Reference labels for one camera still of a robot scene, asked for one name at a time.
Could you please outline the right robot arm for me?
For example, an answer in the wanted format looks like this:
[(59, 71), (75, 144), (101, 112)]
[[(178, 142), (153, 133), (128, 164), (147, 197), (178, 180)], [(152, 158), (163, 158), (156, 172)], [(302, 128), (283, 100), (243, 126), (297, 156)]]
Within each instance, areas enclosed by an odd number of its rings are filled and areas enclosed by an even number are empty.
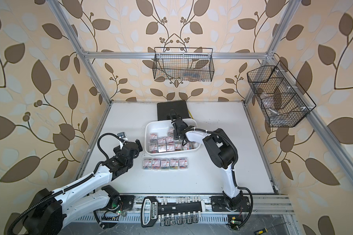
[(215, 131), (203, 130), (187, 123), (182, 117), (171, 109), (169, 113), (174, 128), (174, 137), (185, 145), (195, 142), (203, 145), (214, 165), (222, 170), (223, 203), (227, 211), (235, 212), (242, 209), (241, 204), (248, 203), (248, 215), (242, 222), (229, 222), (232, 230), (239, 231), (249, 220), (254, 206), (252, 192), (246, 187), (237, 185), (235, 164), (238, 162), (238, 150), (224, 132), (218, 128)]

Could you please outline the white plastic storage tray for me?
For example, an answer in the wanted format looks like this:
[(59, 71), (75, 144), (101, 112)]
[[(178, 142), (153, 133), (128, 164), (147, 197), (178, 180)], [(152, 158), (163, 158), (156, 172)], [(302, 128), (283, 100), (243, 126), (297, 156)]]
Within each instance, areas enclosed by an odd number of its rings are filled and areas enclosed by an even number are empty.
[(186, 142), (174, 136), (171, 120), (153, 121), (145, 129), (145, 151), (151, 156), (192, 152), (200, 148), (196, 142)]

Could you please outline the paper clip box removed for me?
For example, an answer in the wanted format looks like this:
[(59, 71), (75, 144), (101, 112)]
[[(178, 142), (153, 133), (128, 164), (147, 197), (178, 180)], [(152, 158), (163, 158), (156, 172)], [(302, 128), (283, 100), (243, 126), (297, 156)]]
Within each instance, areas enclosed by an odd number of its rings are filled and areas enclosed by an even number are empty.
[(161, 159), (153, 158), (152, 159), (152, 170), (160, 170), (161, 167)]
[(170, 170), (178, 170), (179, 169), (179, 159), (178, 158), (171, 158), (170, 159)]
[(170, 160), (169, 159), (161, 159), (160, 169), (161, 170), (169, 170), (170, 169)]
[(153, 167), (152, 167), (152, 158), (144, 158), (143, 159), (143, 169), (144, 170), (151, 170)]
[(178, 166), (179, 166), (179, 169), (188, 169), (188, 159), (187, 158), (179, 158)]

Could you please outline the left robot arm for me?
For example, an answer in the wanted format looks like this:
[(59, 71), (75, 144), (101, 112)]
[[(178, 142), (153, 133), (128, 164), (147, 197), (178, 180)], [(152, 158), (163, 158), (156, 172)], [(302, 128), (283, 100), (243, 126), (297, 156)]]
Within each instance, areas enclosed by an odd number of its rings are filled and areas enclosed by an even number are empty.
[(9, 225), (6, 233), (14, 234), (16, 225), (21, 222), (29, 235), (57, 235), (69, 223), (106, 207), (119, 196), (109, 183), (132, 168), (133, 160), (143, 148), (139, 140), (129, 142), (112, 133), (105, 133), (99, 139), (105, 136), (113, 136), (120, 142), (114, 149), (113, 157), (110, 158), (97, 142), (106, 159), (98, 162), (90, 174), (68, 185), (54, 191), (40, 190), (29, 208)]

